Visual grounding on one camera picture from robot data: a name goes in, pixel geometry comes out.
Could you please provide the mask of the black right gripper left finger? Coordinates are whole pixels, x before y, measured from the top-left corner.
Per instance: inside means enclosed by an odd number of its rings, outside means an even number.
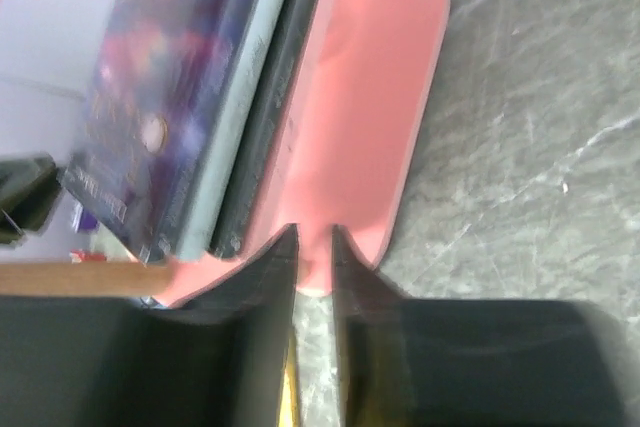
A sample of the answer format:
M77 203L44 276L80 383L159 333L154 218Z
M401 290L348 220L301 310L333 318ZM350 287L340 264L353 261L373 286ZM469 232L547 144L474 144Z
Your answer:
M1 301L5 426L274 426L297 274L286 227L181 306L116 298Z

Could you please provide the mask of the purple shrink-wrapped Robinson Crusoe book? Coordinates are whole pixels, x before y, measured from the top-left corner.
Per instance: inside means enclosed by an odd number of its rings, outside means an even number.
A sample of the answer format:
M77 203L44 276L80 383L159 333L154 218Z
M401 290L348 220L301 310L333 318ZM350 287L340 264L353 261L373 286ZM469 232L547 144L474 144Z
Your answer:
M141 262L175 246L262 0L115 0L64 187Z

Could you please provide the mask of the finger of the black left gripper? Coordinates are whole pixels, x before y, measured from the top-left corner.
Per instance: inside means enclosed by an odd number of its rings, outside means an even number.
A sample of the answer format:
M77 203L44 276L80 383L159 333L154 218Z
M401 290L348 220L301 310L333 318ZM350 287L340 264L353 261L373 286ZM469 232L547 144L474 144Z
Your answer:
M39 232L60 195L60 169L46 154L1 159L1 244Z

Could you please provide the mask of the grey Great Gatsby book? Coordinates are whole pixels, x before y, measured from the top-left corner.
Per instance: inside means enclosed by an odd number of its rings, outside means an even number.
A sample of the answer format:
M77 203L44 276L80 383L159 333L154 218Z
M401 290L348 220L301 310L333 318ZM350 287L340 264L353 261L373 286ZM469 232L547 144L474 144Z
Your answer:
M208 246L284 0L224 0L180 134L181 169L157 246L196 260Z

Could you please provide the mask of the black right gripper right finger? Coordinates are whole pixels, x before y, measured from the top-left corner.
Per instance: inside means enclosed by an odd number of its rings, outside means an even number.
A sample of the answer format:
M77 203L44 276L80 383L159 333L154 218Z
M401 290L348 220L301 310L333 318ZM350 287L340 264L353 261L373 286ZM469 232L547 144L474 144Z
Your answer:
M332 233L345 426L635 426L639 357L584 301L412 297Z

